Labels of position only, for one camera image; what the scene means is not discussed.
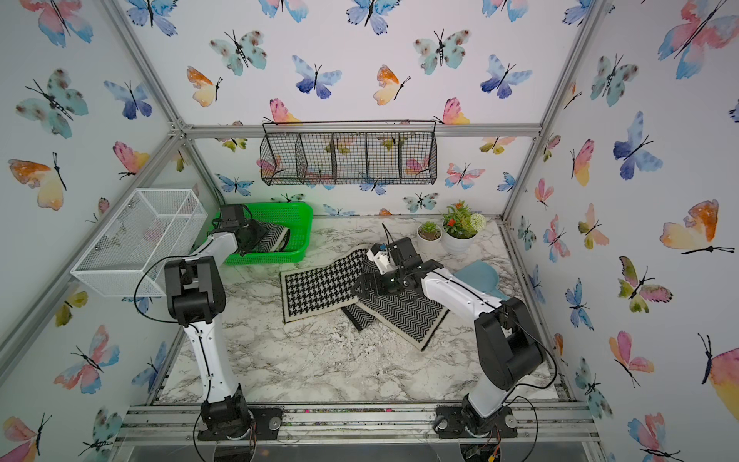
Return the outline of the black white patterned knit scarf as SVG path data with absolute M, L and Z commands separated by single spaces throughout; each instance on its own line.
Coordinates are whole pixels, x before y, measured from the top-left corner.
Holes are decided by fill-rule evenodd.
M 412 290 L 382 294 L 380 271 L 367 253 L 367 248 L 354 248 L 328 265 L 281 273 L 283 321 L 348 311 L 383 323 L 424 350 L 448 309 Z

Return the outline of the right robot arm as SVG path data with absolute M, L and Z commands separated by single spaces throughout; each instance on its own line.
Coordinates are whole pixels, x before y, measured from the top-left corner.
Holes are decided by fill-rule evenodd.
M 352 292 L 361 307 L 415 340 L 425 340 L 448 312 L 473 327 L 482 375 L 463 400 L 471 425 L 500 415 L 519 382 L 546 361 L 529 309 L 519 298 L 501 300 L 481 292 L 436 261 L 384 275 L 368 264 Z

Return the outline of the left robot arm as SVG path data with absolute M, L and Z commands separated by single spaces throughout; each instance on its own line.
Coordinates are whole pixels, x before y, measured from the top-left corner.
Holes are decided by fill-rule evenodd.
M 253 420 L 222 338 L 227 297 L 219 268 L 230 255 L 258 244 L 261 231 L 250 224 L 219 227 L 193 254 L 165 262 L 167 310 L 192 345 L 203 385 L 200 415 L 213 432 L 227 425 L 249 427 Z

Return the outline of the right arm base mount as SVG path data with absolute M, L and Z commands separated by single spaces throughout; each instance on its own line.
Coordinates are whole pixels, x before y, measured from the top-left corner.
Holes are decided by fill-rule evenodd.
M 509 406 L 504 406 L 489 417 L 479 417 L 469 405 L 440 405 L 436 407 L 433 431 L 442 439 L 468 437 L 516 438 L 517 421 Z

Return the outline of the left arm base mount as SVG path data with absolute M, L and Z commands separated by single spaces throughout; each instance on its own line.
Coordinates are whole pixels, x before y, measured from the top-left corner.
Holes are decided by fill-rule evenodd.
M 198 442 L 275 441 L 283 420 L 280 407 L 248 406 L 226 402 L 204 403 L 202 421 L 206 429 L 196 433 Z

